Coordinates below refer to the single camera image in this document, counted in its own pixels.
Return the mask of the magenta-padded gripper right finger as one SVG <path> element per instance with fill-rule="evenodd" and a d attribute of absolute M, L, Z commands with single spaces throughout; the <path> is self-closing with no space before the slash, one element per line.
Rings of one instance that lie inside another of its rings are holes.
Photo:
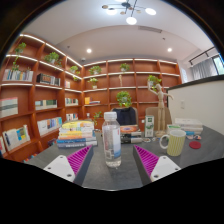
<path fill-rule="evenodd" d="M 133 146 L 133 156 L 143 185 L 159 180 L 180 170 L 158 145 Z"/>

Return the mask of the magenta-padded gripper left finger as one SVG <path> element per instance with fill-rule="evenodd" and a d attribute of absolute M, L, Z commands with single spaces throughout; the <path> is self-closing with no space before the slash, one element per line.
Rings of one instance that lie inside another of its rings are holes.
<path fill-rule="evenodd" d="M 92 156 L 93 146 L 86 146 L 69 156 L 59 155 L 44 170 L 81 186 Z"/>

